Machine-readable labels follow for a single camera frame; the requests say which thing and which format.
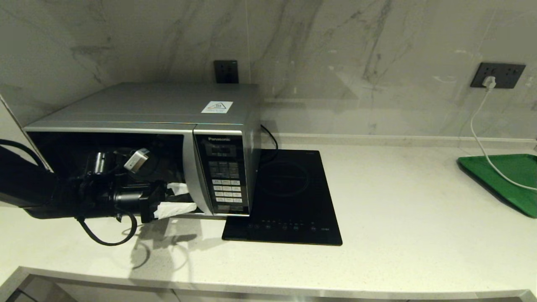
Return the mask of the silver black microwave door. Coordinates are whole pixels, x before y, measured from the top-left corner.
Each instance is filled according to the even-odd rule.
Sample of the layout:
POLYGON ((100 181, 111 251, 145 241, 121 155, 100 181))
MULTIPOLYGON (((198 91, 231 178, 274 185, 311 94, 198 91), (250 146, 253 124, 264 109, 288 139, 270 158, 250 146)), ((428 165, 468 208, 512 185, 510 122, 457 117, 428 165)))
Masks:
POLYGON ((209 194, 199 163, 193 128, 47 128, 26 130, 44 162, 58 176, 83 186, 82 195, 94 204, 110 202, 114 188, 136 183, 185 183, 189 194, 163 202, 196 203, 193 211, 212 215, 209 194), (123 165, 134 151, 146 148, 149 159, 137 173, 123 165))

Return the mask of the silver Panasonic microwave oven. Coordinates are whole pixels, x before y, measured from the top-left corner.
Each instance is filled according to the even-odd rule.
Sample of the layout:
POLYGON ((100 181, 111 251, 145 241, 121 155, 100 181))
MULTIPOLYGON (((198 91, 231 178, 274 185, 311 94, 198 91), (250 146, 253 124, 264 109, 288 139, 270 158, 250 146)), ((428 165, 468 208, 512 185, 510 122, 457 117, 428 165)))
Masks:
POLYGON ((260 160, 260 88, 253 84, 121 83, 23 128, 193 128, 243 137, 250 212, 260 160), (202 114, 210 101, 234 102, 226 114, 202 114))

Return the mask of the black microwave control panel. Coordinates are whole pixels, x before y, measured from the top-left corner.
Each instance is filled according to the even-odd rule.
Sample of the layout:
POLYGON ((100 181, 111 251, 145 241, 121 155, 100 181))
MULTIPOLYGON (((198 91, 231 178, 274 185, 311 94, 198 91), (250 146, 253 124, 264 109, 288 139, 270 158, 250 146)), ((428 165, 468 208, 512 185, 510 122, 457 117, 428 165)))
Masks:
POLYGON ((194 139, 213 214, 249 216, 242 134, 196 130, 194 139))

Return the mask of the white warning sticker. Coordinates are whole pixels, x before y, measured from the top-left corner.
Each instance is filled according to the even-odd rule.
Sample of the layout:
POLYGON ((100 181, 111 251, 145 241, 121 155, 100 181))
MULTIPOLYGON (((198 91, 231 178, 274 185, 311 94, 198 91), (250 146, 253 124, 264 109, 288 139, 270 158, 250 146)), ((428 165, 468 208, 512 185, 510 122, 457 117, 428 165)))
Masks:
POLYGON ((232 107, 234 102, 228 101, 210 101, 204 109, 201 111, 202 114, 226 114, 232 107))

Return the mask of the grey base cabinet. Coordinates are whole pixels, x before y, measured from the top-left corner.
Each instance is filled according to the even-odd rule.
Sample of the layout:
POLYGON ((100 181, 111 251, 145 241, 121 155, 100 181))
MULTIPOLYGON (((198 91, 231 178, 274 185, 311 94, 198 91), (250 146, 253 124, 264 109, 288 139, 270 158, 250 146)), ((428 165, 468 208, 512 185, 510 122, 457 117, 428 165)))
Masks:
POLYGON ((477 293, 383 293, 293 287, 204 287, 109 283, 16 272, 0 302, 537 302, 529 290, 477 293))

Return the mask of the black induction cooktop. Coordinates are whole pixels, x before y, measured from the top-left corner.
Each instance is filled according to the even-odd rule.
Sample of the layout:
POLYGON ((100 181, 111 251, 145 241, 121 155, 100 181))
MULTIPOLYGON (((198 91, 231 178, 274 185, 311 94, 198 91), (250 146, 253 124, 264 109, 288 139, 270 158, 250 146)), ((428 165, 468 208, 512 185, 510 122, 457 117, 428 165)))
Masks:
POLYGON ((320 152, 263 149, 251 214, 227 218, 221 238, 341 246, 320 152))

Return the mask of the green plastic tray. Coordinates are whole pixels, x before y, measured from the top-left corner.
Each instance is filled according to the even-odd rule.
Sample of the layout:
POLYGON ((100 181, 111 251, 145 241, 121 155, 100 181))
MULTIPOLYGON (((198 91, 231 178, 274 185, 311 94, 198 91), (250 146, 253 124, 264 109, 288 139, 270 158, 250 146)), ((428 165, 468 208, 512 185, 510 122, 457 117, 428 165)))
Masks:
POLYGON ((537 219, 537 156, 531 154, 490 155, 491 162, 512 181, 533 187, 518 187, 505 180, 484 156, 459 157, 458 167, 481 187, 527 217, 537 219))

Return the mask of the small black wall socket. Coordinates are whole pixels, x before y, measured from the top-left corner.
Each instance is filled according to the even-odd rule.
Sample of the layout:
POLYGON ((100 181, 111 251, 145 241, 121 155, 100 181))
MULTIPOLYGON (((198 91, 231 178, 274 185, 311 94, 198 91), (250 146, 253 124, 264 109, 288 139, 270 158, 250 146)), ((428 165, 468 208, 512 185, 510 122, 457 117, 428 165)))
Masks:
POLYGON ((215 60, 213 65, 216 83, 239 83, 237 60, 215 60))

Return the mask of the wide black wall socket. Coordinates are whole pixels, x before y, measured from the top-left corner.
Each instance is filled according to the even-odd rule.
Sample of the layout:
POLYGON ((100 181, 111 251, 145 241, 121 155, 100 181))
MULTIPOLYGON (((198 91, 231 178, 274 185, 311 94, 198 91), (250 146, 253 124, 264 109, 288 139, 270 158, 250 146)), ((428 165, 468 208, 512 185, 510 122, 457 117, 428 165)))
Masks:
POLYGON ((482 62, 477 68, 470 87, 486 88, 486 78, 495 77, 496 89, 513 89, 525 68, 525 64, 482 62))

